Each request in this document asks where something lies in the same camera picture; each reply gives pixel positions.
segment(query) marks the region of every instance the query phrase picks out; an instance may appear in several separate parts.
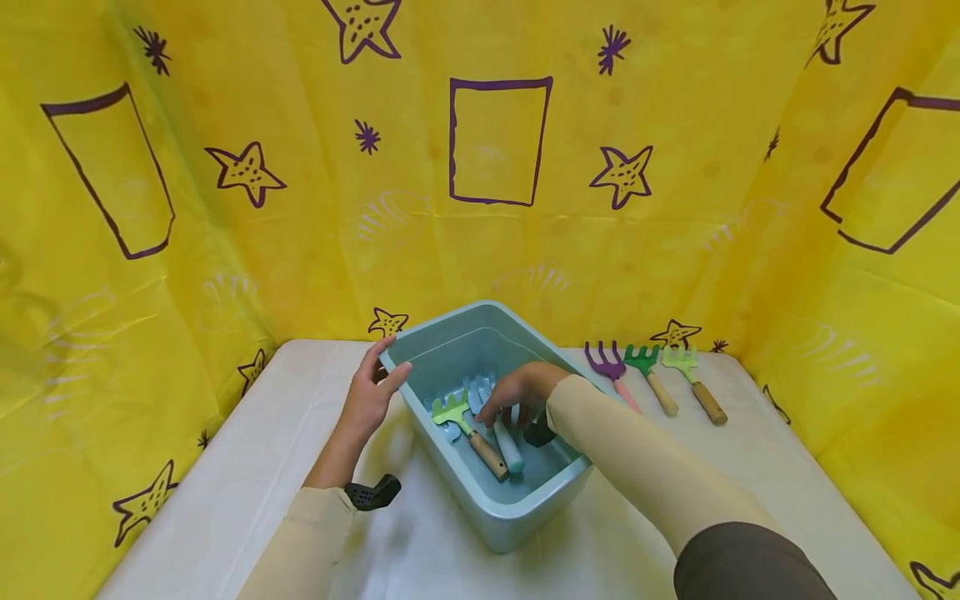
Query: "white table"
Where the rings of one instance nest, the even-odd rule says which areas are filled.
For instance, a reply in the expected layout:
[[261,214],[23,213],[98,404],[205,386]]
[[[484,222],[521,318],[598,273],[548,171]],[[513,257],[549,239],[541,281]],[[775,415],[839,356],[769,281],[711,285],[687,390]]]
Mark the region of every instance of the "white table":
[[[234,598],[339,415],[368,347],[284,345],[101,590],[104,599]],[[583,362],[583,352],[570,350]],[[701,354],[701,378],[730,416],[712,426],[683,376],[657,366],[680,404],[660,411],[636,370],[641,409],[753,492],[841,600],[917,598],[739,363]],[[487,550],[414,438],[396,395],[356,480],[403,490],[355,522],[331,598],[674,598],[675,564],[656,529],[594,472],[583,493],[517,552]]]

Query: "beige sleeve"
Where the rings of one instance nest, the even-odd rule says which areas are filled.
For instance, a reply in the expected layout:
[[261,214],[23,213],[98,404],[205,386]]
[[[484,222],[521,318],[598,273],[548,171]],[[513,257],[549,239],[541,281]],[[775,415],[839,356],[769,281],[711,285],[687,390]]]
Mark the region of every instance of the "beige sleeve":
[[326,598],[355,514],[343,490],[297,492],[238,598]]
[[561,381],[547,399],[546,414],[550,428],[590,458],[660,530],[675,555],[718,523],[742,521],[779,531],[751,494],[583,377]]

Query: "plastic bin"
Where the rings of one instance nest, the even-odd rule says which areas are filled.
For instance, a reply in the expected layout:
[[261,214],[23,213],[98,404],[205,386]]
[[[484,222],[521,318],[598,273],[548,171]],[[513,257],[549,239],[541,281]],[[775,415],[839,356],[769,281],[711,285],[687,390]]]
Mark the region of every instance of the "plastic bin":
[[[582,374],[617,397],[609,383],[566,360],[560,349],[499,302],[479,301],[397,335],[380,357],[388,371],[406,361],[414,368],[400,388],[416,428],[446,484],[487,546],[506,553],[535,532],[587,482],[591,464],[559,437],[541,448],[513,431],[526,467],[520,482],[498,482],[474,453],[466,436],[451,445],[430,415],[438,396],[463,389],[463,377],[496,373],[541,360]],[[472,414],[468,411],[468,422]],[[484,427],[478,431],[485,434]],[[486,435],[496,447],[492,432]]]

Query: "child's hand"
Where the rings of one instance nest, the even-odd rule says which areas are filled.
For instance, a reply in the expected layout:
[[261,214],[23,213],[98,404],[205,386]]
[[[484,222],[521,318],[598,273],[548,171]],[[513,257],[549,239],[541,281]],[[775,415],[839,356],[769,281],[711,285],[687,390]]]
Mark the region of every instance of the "child's hand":
[[384,338],[373,344],[364,354],[360,367],[353,374],[347,401],[344,402],[340,420],[337,421],[338,433],[361,440],[365,444],[383,423],[390,397],[407,380],[413,368],[410,363],[403,363],[388,375],[380,364],[380,353],[395,339],[396,336]]

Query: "yellow curtain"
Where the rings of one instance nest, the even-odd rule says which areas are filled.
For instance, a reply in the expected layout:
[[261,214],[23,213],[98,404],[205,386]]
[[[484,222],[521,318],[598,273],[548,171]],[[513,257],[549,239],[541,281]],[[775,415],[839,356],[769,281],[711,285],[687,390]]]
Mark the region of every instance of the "yellow curtain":
[[956,597],[955,2],[3,4],[11,597],[90,597],[280,343],[482,298],[739,357]]

